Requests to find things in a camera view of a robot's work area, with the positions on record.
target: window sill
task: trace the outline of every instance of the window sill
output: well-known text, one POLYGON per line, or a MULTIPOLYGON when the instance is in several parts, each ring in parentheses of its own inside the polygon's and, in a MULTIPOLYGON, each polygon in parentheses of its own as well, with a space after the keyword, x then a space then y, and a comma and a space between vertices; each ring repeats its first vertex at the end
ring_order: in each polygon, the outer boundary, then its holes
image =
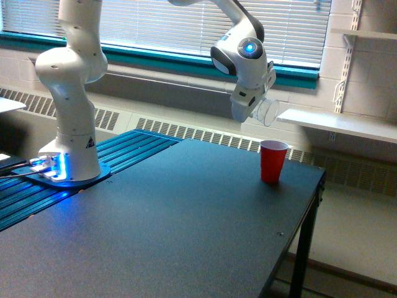
MULTIPOLYGON (((0 32, 0 47, 18 47, 30 50, 49 50, 65 46, 66 40, 38 35, 0 32)), ((217 78, 233 79, 232 76, 218 71, 210 58, 157 52, 139 48, 102 45, 102 50, 110 62, 133 64, 150 68, 162 68, 182 73, 197 74, 217 78)), ((275 65, 277 79, 275 84, 297 88, 316 89, 319 71, 275 65)))

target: white wall shelf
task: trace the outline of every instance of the white wall shelf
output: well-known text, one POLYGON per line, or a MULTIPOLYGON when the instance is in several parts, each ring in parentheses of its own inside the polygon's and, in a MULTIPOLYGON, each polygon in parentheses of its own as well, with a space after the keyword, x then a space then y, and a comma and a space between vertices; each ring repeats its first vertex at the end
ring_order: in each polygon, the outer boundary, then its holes
POLYGON ((331 29, 331 33, 345 34, 345 35, 350 35, 350 36, 358 36, 358 37, 363 37, 363 38, 397 40, 397 34, 375 32, 375 31, 331 29))
POLYGON ((279 115, 277 120, 313 129, 397 143, 397 124, 364 116, 336 114, 316 109, 288 109, 279 115))
POLYGON ((23 109, 25 107, 26 106, 21 102, 11 101, 10 99, 0 97, 0 113, 23 109))

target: window blinds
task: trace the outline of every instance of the window blinds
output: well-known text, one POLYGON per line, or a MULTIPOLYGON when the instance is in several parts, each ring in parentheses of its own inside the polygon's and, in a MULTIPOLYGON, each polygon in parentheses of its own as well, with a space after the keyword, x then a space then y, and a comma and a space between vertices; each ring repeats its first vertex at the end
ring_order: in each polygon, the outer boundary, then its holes
MULTIPOLYGON (((1 1, 3 30, 64 36, 57 21, 59 0, 1 1)), ((331 0, 240 2, 264 25, 269 60, 319 68, 331 0)), ((167 0, 103 0, 100 37, 110 45, 209 56, 230 27, 209 1, 177 7, 167 0)))

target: red cup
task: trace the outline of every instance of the red cup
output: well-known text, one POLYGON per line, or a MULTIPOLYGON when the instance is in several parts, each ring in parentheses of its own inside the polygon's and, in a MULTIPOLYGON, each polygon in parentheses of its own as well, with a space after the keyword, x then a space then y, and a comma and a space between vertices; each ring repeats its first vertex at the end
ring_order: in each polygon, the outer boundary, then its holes
POLYGON ((284 165, 288 144, 279 141, 261 141, 261 179, 277 183, 284 165))

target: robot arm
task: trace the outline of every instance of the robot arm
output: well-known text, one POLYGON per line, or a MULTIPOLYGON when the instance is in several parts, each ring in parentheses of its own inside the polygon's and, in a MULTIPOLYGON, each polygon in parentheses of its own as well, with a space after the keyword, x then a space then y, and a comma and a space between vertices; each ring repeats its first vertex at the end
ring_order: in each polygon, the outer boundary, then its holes
POLYGON ((36 61, 37 75, 56 106, 56 138, 39 151, 55 160, 55 169, 44 175, 56 182, 83 181, 100 174, 94 106, 84 85, 97 81, 107 70, 99 41, 101 7, 99 0, 61 0, 59 22, 68 44, 42 53, 36 61))
MULTIPOLYGON (((177 6, 188 6, 202 0, 169 0, 177 6)), ((262 24, 248 13, 237 0, 212 0, 233 22, 232 28, 211 48, 215 67, 237 76, 231 95, 232 115, 244 122, 264 100, 275 81, 273 63, 267 63, 263 46, 262 24)))

